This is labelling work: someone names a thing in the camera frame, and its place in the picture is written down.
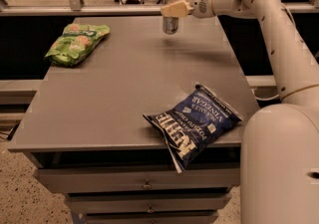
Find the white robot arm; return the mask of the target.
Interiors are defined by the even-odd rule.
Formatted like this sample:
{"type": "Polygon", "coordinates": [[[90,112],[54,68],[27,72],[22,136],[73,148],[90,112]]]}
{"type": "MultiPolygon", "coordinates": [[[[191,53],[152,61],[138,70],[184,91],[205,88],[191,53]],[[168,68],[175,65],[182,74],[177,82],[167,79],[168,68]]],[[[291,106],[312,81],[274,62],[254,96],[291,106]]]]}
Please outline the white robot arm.
{"type": "Polygon", "coordinates": [[[241,224],[319,224],[319,64],[288,9],[281,0],[175,0],[160,12],[259,23],[279,102],[244,129],[241,224]]]}

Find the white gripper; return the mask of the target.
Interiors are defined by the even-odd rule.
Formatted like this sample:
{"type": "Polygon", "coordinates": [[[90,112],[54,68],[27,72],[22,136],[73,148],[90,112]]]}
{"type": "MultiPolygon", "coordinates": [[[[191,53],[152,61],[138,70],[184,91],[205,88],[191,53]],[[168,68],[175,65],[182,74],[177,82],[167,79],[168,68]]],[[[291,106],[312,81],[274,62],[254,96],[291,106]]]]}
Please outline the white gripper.
{"type": "Polygon", "coordinates": [[[160,8],[164,17],[184,18],[189,14],[196,18],[213,16],[211,0],[176,0],[160,8]]]}

